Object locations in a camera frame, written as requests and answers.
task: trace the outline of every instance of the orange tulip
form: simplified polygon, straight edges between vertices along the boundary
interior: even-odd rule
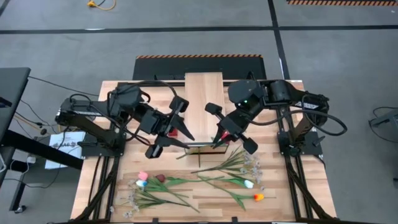
[[[255,201],[259,202],[259,201],[261,201],[262,199],[264,199],[264,195],[263,195],[263,194],[255,194],[255,195],[254,195],[254,200],[255,200]]]

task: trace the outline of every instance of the white paper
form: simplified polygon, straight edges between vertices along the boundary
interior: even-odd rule
[[[52,134],[50,137],[49,146],[53,147],[54,149],[58,149],[59,145],[63,140],[63,143],[59,150],[80,159],[81,147],[77,143],[84,139],[85,134],[86,133],[83,131],[66,132],[65,140],[63,140],[63,133]],[[45,169],[58,169],[63,167],[66,166],[50,160],[45,161],[45,166],[44,166]]]

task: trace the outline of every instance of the black and orange panel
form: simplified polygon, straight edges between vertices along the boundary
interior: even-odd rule
[[[304,1],[304,0],[287,0],[288,4],[291,5],[311,5],[311,6],[398,6],[398,2],[395,0],[314,0],[314,1]]]
[[[225,80],[246,78],[253,72],[266,79],[260,54],[138,55],[133,80],[184,80],[188,72],[222,72]]]

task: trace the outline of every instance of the yellow and black striped tape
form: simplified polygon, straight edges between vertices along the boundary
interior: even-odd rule
[[[313,5],[313,6],[398,6],[395,1],[334,1],[334,0],[290,0],[288,4],[292,5]]]
[[[214,55],[138,55],[136,58],[210,58],[210,57],[261,57],[259,54],[214,54]]]

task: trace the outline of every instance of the chair wheel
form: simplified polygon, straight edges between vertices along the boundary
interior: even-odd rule
[[[19,214],[19,213],[24,212],[25,210],[26,210],[26,206],[23,205],[23,206],[18,207],[18,209],[15,210],[14,213],[15,213],[15,214]]]

